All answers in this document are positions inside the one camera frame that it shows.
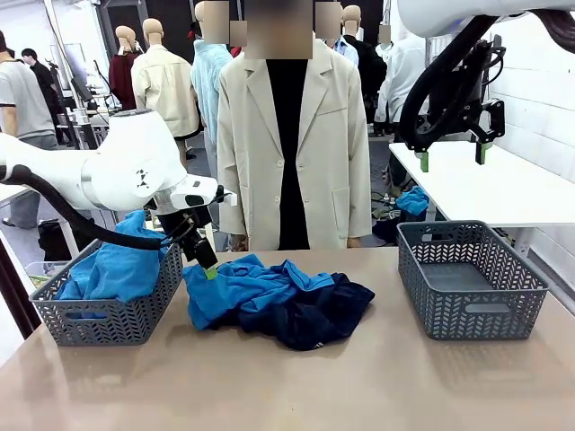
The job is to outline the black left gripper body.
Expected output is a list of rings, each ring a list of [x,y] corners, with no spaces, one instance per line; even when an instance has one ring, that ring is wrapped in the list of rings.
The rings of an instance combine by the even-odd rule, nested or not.
[[[212,222],[207,207],[183,209],[169,215],[157,215],[165,238],[162,245],[177,243],[187,260],[212,260],[212,246],[199,229]]]

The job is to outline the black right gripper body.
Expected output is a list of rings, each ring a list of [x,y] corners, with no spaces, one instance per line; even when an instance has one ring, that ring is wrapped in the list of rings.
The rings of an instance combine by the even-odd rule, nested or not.
[[[429,124],[433,135],[465,133],[479,124],[481,80],[490,43],[479,40],[461,65],[443,74],[429,96]]]

